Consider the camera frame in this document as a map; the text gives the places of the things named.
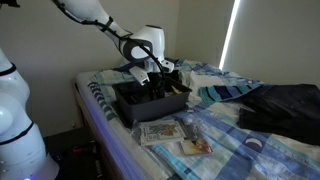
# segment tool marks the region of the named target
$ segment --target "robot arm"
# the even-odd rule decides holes
[[[149,81],[147,73],[172,72],[173,63],[164,58],[164,33],[160,27],[147,25],[133,34],[122,29],[104,11],[99,0],[53,0],[57,7],[72,20],[95,25],[115,44],[128,61],[144,61],[144,69],[134,67],[131,74],[144,85]]]

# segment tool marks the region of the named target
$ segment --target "white wall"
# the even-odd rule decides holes
[[[319,32],[319,0],[242,0],[224,69],[320,87]]]
[[[181,0],[176,57],[219,66],[234,0]]]
[[[173,56],[179,0],[101,0],[124,29],[161,26],[166,55]],[[0,9],[0,47],[29,83],[28,114],[44,136],[70,130],[79,120],[71,80],[81,71],[115,67],[120,54],[93,26],[63,15],[50,0],[18,1]]]

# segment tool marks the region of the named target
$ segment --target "blue plaid bedspread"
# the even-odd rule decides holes
[[[194,61],[179,60],[176,69],[185,73],[194,71],[198,75],[218,77],[226,86],[261,83]],[[108,71],[108,76],[104,73],[97,73],[90,80],[89,86],[93,93],[99,94],[97,100],[109,122],[112,122],[118,118],[110,108],[110,103],[115,101],[110,86],[113,83],[133,81],[133,78],[125,73]],[[200,101],[188,102],[187,105],[187,111],[164,119],[191,119],[200,122],[202,133],[213,149],[213,154],[184,156],[178,143],[141,148],[157,163],[166,162],[165,166],[173,170],[173,173],[168,173],[168,179],[320,179],[319,146],[239,128],[236,122],[242,104]]]

